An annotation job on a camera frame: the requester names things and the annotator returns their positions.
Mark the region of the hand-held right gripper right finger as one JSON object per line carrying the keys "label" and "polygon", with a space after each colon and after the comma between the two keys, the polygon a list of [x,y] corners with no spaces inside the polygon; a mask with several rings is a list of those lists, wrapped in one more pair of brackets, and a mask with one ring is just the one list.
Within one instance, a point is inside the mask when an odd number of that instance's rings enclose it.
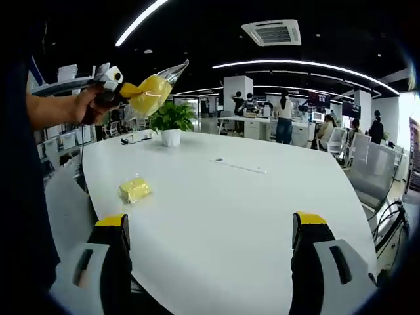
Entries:
{"label": "hand-held right gripper right finger", "polygon": [[319,215],[293,214],[291,314],[354,314],[374,294],[374,275]]}

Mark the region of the person's left hand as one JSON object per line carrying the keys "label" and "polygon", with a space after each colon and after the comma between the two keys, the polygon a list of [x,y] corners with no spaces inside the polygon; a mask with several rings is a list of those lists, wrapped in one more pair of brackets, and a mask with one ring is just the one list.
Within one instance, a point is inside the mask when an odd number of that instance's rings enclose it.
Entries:
{"label": "person's left hand", "polygon": [[110,103],[96,103],[96,98],[104,91],[102,85],[91,85],[83,89],[75,98],[76,121],[84,125],[96,125],[103,121],[112,108]]}

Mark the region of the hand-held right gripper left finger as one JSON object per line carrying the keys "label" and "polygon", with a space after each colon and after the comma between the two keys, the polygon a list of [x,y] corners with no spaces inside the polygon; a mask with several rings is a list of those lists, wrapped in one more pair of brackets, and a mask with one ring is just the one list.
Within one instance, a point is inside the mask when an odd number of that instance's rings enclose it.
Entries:
{"label": "hand-held right gripper left finger", "polygon": [[50,294],[67,314],[129,314],[130,248],[127,214],[99,220],[56,267]]}

